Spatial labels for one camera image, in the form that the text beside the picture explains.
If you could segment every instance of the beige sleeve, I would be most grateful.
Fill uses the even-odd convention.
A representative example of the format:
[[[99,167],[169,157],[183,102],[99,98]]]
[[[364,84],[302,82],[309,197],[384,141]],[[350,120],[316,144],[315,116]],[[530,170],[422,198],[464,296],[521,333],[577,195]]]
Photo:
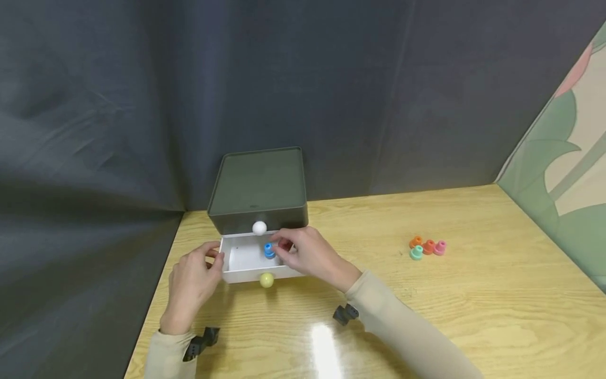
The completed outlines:
[[[196,335],[166,335],[155,332],[145,362],[145,379],[194,379],[197,358],[183,362],[185,350]]]
[[[482,373],[455,344],[404,305],[369,271],[345,294],[364,329],[395,350],[423,379],[476,379]]]

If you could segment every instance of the black clip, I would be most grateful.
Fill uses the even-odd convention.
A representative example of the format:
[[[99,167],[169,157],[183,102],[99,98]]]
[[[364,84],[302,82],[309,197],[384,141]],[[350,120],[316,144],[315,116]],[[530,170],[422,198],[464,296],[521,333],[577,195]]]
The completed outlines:
[[[344,308],[342,306],[338,306],[333,314],[333,318],[342,326],[347,325],[350,320],[357,319],[358,316],[358,310],[349,304],[346,304]]]
[[[207,346],[213,346],[219,340],[219,329],[218,327],[205,327],[204,334],[200,337],[199,335],[191,339],[185,355],[183,356],[183,362],[189,362],[202,354],[202,351]]]

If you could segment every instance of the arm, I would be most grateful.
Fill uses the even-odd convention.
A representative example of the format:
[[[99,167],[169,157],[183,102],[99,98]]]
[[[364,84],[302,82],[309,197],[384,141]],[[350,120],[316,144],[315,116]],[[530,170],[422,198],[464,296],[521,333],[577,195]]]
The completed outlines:
[[[395,350],[423,379],[477,379],[480,371],[429,322],[404,305],[370,272],[341,258],[314,228],[282,229],[272,236],[276,254],[289,267],[324,280],[345,293],[367,332]],[[296,253],[290,253],[295,244]]]
[[[145,362],[145,379],[194,379],[197,358],[183,362],[185,350],[196,335],[190,331],[200,307],[210,298],[223,272],[219,242],[206,242],[184,255],[168,278],[168,305],[160,330],[151,337]],[[206,262],[206,257],[215,259]]]
[[[379,337],[423,379],[482,378],[482,373],[446,336],[404,305],[369,271],[345,294],[364,329]]]

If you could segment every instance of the box lid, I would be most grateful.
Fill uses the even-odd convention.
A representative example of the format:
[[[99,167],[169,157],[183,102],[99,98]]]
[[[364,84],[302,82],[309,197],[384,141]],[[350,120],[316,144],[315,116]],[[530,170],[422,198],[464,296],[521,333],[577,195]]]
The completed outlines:
[[[302,208],[306,204],[301,148],[231,153],[221,161],[208,215],[212,220],[227,215],[237,218],[243,213],[267,216],[273,210]],[[246,224],[243,230],[229,232],[246,233],[250,227]]]

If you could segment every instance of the orange peg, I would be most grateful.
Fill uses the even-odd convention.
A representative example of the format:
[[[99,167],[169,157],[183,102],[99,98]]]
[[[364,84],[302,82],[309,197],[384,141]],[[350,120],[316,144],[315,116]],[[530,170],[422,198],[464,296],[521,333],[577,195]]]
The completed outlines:
[[[422,245],[422,244],[423,244],[423,238],[421,238],[420,235],[416,235],[412,240],[410,240],[410,242],[408,243],[408,246],[411,249],[414,249],[415,246]]]
[[[433,250],[435,248],[436,248],[435,242],[433,242],[432,240],[427,240],[427,242],[425,242],[423,244],[423,254],[425,254],[425,255],[433,254]]]

